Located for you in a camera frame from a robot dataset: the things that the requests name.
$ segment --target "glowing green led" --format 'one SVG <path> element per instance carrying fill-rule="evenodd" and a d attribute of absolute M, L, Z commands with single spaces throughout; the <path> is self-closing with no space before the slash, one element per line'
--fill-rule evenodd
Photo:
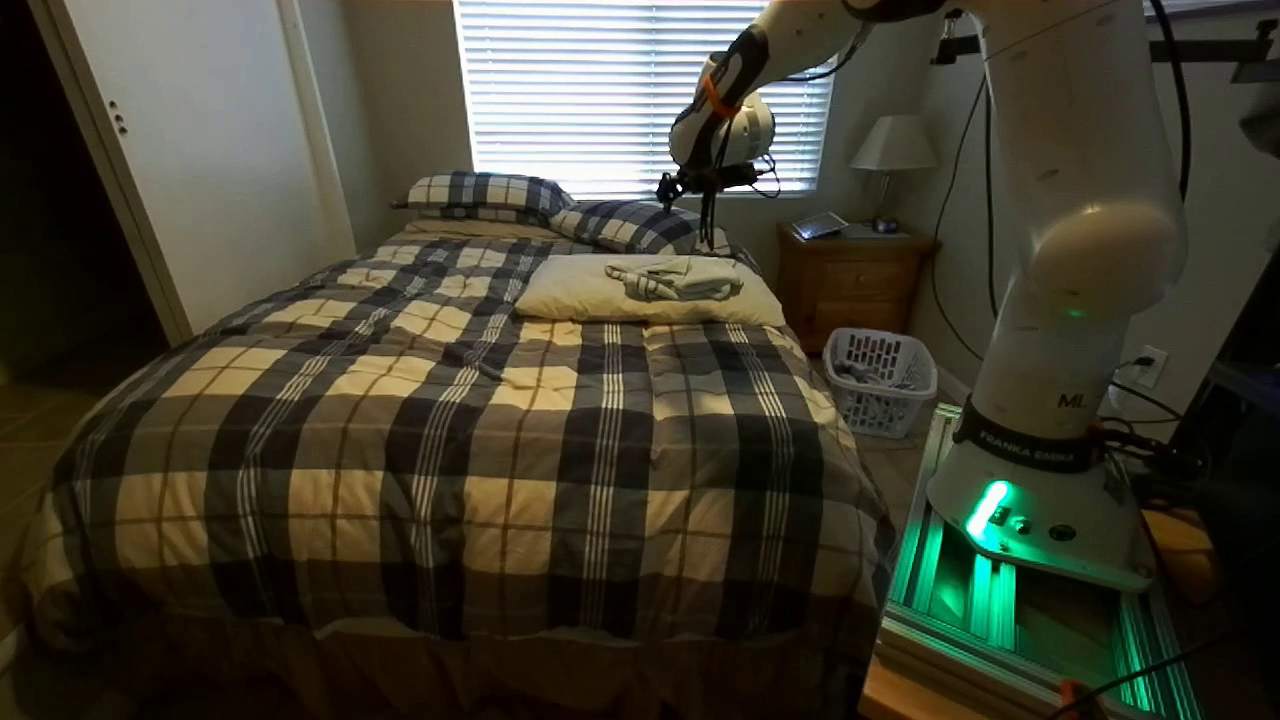
<path fill-rule="evenodd" d="M 977 513 L 972 513 L 966 523 L 963 523 L 963 530 L 966 530 L 972 538 L 985 538 L 985 530 L 989 530 L 991 517 L 999 513 L 999 505 L 1007 500 L 1007 492 L 1010 492 L 1007 478 L 991 478 L 991 485 L 985 486 L 985 497 L 977 500 Z"/>

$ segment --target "door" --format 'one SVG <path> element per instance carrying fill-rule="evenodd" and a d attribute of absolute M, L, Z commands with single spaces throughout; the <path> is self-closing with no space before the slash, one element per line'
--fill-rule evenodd
<path fill-rule="evenodd" d="M 354 254 L 291 0 L 33 0 L 168 339 Z"/>

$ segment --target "bed sheet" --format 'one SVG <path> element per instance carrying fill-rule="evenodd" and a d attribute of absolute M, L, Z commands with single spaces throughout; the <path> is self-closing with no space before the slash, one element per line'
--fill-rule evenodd
<path fill-rule="evenodd" d="M 512 311 L 522 224 L 406 224 L 121 382 L 28 530 L 35 631 L 139 615 L 438 641 L 815 636 L 862 657 L 890 523 L 786 327 Z"/>

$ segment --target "window blinds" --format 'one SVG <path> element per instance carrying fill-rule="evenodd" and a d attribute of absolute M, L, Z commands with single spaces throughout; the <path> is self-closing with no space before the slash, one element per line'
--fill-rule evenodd
<path fill-rule="evenodd" d="M 572 194 L 653 194 L 673 173 L 667 129 L 708 50 L 761 17 L 761 0 L 456 0 L 470 161 L 530 173 Z M 761 193 L 810 193 L 831 81 L 766 85 L 774 176 Z"/>

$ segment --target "white container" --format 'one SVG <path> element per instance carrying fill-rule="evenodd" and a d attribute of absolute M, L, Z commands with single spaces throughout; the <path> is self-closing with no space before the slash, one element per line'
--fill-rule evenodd
<path fill-rule="evenodd" d="M 862 437 L 906 437 L 936 396 L 936 363 L 915 336 L 835 327 L 823 369 L 842 422 Z"/>

